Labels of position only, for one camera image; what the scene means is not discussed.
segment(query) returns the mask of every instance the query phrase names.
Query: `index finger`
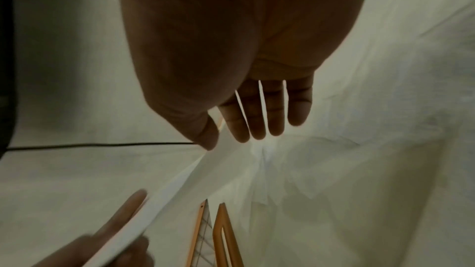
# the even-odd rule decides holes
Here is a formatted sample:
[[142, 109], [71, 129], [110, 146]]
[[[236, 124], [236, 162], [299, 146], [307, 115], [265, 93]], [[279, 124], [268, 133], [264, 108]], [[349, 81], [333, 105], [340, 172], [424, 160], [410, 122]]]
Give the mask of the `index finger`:
[[112, 236], [117, 233], [135, 215], [147, 197], [147, 191], [141, 189], [132, 194], [129, 199], [96, 233], [96, 237]]

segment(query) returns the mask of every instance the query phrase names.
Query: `black cable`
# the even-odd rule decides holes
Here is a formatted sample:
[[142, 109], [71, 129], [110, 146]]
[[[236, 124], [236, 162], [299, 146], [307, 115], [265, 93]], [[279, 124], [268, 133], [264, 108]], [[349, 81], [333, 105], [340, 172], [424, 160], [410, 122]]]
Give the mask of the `black cable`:
[[155, 145], [196, 145], [193, 142], [138, 142], [138, 143], [78, 143], [64, 145], [44, 145], [44, 146], [19, 146], [8, 147], [6, 152], [12, 151], [38, 151], [38, 150], [56, 150], [68, 148], [86, 148], [86, 147], [134, 147], [134, 146], [155, 146]]

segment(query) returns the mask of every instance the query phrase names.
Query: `dark vertical object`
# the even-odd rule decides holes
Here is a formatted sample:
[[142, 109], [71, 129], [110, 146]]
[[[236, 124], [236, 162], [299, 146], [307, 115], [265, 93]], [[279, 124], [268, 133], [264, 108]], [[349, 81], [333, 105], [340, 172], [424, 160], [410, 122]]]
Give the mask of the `dark vertical object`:
[[0, 157], [15, 125], [13, 0], [0, 0]]

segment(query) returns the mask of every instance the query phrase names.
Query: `hand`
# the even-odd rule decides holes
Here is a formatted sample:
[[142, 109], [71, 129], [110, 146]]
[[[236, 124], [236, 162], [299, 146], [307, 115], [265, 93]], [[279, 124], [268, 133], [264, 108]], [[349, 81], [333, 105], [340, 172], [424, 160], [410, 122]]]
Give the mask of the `hand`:
[[[97, 233], [77, 238], [33, 267], [81, 267], [132, 218], [146, 195], [144, 190], [135, 192]], [[142, 236], [107, 266], [153, 267], [147, 248], [148, 239]]]
[[121, 1], [147, 103], [212, 149], [218, 130], [207, 110], [217, 105], [238, 141], [265, 136], [259, 81], [269, 132], [284, 131], [283, 81], [288, 121], [301, 125], [314, 71], [348, 34], [364, 0]]

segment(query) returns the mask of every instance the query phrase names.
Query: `thin wire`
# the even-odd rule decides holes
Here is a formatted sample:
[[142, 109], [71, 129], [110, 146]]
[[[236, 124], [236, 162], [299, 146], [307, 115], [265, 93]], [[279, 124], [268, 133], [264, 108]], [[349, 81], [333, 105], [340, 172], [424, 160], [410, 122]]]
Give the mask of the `thin wire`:
[[88, 148], [88, 147], [134, 147], [134, 146], [157, 146], [157, 145], [196, 145], [193, 142], [139, 142], [139, 143], [79, 143], [63, 145], [41, 145], [41, 146], [18, 146], [8, 147], [5, 151], [40, 151], [56, 150], [68, 148]]

